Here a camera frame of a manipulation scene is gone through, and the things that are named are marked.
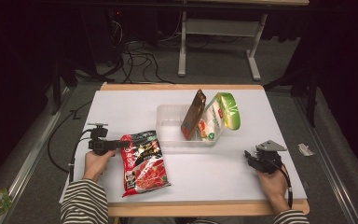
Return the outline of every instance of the clear plastic container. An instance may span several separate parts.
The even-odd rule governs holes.
[[[162,147],[212,147],[216,141],[203,141],[198,131],[186,140],[180,126],[190,105],[159,105],[156,132]]]

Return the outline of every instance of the striped shirt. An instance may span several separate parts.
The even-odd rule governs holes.
[[[69,184],[62,201],[62,223],[107,223],[107,200],[103,187],[82,179]]]
[[[274,218],[274,224],[297,224],[297,223],[308,223],[308,219],[304,213],[297,210],[287,210]]]

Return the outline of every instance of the snack package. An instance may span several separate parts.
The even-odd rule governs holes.
[[[123,197],[169,186],[156,131],[127,134],[121,141],[130,141],[121,149],[124,164]]]
[[[190,140],[197,130],[197,125],[200,122],[200,118],[205,108],[205,102],[206,96],[202,90],[198,90],[181,125],[181,130],[186,140]]]
[[[238,130],[240,112],[231,93],[218,92],[205,107],[199,122],[199,133],[204,141],[216,141],[224,128]]]

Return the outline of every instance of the chip bag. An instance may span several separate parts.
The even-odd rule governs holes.
[[[121,141],[130,141],[121,149],[124,164],[123,197],[169,186],[156,131],[127,134]]]

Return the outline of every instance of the hand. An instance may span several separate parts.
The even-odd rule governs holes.
[[[97,183],[109,159],[115,154],[115,150],[108,150],[102,156],[98,156],[94,151],[88,152],[86,154],[86,167],[84,169],[83,179],[90,179]]]
[[[275,171],[274,174],[269,175],[257,170],[255,171],[257,172],[258,178],[260,179],[261,188],[267,195],[275,213],[278,215],[281,212],[289,210],[290,206],[284,199],[284,194],[287,190],[287,182],[282,172]]]

